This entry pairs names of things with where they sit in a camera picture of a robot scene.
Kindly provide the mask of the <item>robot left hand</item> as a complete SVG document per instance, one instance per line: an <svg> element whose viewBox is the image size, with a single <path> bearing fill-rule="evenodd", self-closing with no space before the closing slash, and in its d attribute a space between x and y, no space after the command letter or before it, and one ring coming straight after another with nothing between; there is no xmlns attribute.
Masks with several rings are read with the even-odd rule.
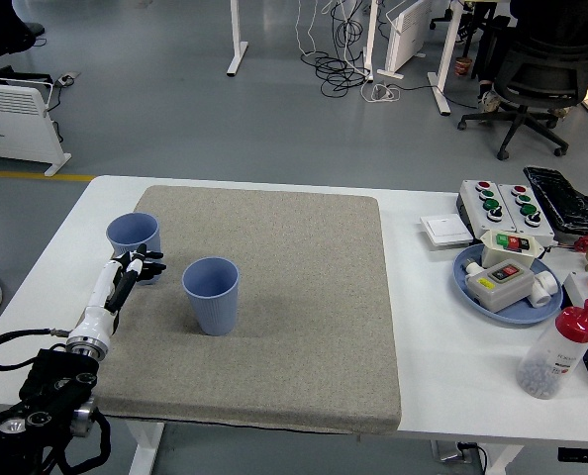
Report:
<svg viewBox="0 0 588 475"><path fill-rule="evenodd" d="M101 270L82 320L69 333L67 351L102 360L110 350L111 336L127 298L137 282L150 281L162 273L166 268L158 262L162 258L161 251L148 250L145 244L113 256Z"/></svg>

